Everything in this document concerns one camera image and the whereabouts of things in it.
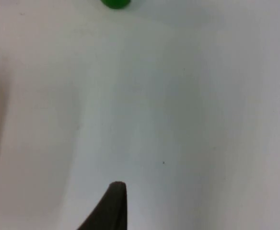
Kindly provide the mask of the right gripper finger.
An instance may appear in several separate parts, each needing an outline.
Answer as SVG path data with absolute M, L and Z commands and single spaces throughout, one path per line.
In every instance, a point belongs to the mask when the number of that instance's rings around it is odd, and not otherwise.
M 128 203 L 124 182 L 112 182 L 78 230 L 127 230 Z

